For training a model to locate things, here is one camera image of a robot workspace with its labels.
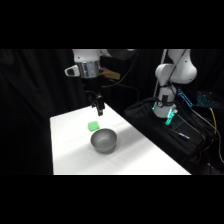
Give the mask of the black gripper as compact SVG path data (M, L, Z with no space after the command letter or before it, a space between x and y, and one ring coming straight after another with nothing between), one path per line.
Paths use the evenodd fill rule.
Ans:
M103 110L105 109L105 104L104 100L98 100L101 97L100 80L98 78L89 78L83 79L82 83L92 108L96 107L98 116L102 116Z

